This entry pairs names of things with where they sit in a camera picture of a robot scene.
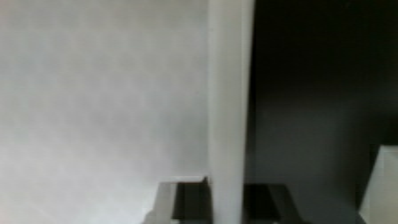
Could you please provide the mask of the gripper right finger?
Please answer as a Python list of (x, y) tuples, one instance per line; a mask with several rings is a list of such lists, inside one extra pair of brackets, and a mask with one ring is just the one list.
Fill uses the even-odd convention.
[(245, 185), (243, 224), (309, 224), (300, 216), (291, 193), (282, 184)]

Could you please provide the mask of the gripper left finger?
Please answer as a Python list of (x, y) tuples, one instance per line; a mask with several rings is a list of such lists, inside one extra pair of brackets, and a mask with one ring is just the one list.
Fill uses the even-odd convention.
[(207, 178), (161, 182), (142, 224), (211, 224)]

